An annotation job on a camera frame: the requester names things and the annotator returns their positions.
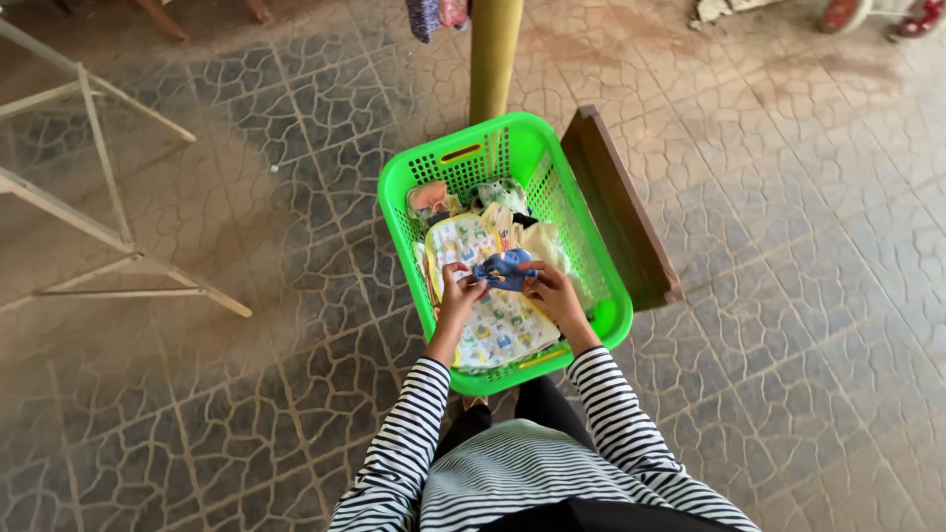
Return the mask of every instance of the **green plastic basket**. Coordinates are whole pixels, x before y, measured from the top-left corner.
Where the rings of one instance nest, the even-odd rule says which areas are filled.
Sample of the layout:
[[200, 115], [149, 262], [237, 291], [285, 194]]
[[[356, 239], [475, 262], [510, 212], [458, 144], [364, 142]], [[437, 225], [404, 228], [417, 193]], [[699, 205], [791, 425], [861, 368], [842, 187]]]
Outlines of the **green plastic basket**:
[[[377, 198], [427, 339], [436, 323], [411, 244], [423, 241], [428, 228], [408, 217], [408, 191], [442, 180], [461, 202], [469, 204], [471, 187], [502, 177], [513, 177], [522, 184], [535, 218], [558, 224], [571, 264], [596, 302], [591, 326], [608, 348], [619, 344], [631, 328], [631, 298], [591, 219], [558, 137], [549, 124], [527, 113], [500, 116], [402, 151], [381, 171]], [[550, 356], [556, 351], [560, 354]], [[486, 373], [469, 375], [451, 369], [450, 387], [464, 395], [488, 396], [566, 367], [572, 360], [568, 343], [560, 342], [526, 360]]]

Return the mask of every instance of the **black pants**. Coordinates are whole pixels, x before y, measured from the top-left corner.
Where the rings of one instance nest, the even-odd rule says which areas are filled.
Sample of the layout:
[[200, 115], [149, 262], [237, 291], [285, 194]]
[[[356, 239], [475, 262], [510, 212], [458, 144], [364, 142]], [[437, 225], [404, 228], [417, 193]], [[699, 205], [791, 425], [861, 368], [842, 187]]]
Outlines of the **black pants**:
[[[569, 402], [562, 397], [555, 388], [555, 383], [548, 377], [539, 377], [519, 385], [516, 417], [529, 419], [539, 425], [561, 431], [592, 451], [595, 450], [585, 430], [585, 424], [571, 410]], [[470, 408], [453, 421], [453, 425], [444, 436], [444, 441], [437, 446], [433, 461], [436, 462], [467, 439], [492, 426], [493, 416], [487, 406], [478, 404]]]

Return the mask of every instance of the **yellow pole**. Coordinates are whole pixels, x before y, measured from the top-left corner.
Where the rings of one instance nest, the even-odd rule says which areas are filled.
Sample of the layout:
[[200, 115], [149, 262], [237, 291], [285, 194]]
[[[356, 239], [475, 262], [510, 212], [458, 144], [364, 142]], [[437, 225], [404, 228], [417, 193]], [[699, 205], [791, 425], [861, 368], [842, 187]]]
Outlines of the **yellow pole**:
[[506, 113], [524, 0], [473, 2], [470, 125]]

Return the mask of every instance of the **tiled floor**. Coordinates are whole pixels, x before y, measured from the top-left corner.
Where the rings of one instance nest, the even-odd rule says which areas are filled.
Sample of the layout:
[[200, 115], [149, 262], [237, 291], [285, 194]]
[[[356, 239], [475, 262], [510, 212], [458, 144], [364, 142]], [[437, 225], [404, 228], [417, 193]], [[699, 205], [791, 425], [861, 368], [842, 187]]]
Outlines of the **tiled floor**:
[[[174, 2], [182, 45], [132, 3], [16, 19], [198, 135], [103, 102], [138, 240], [255, 316], [0, 317], [0, 529], [322, 529], [420, 354], [377, 176], [464, 125], [469, 34], [419, 44], [399, 0], [269, 3], [259, 27]], [[683, 0], [527, 6], [510, 108], [561, 133], [598, 106], [687, 289], [615, 350], [671, 449], [765, 530], [943, 529], [946, 42], [827, 37], [796, 5], [703, 33]], [[0, 57], [3, 101], [56, 82]], [[77, 100], [0, 123], [0, 165], [112, 221]], [[108, 258], [10, 197], [0, 226], [4, 300]]]

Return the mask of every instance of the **blue cloth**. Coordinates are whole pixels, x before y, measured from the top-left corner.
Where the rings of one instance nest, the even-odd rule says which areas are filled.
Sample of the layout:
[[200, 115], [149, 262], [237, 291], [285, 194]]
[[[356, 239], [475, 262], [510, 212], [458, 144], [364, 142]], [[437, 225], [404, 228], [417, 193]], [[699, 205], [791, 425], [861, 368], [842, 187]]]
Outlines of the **blue cloth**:
[[526, 278], [538, 275], [536, 270], [519, 270], [518, 265], [532, 260], [522, 249], [511, 249], [490, 256], [482, 264], [473, 267], [477, 280], [486, 279], [486, 286], [510, 292], [522, 292]]
[[[440, 3], [438, 0], [407, 0], [408, 19], [411, 21], [411, 33], [421, 43], [430, 44], [434, 29], [440, 24]], [[458, 24], [457, 29], [466, 29], [466, 22]]]

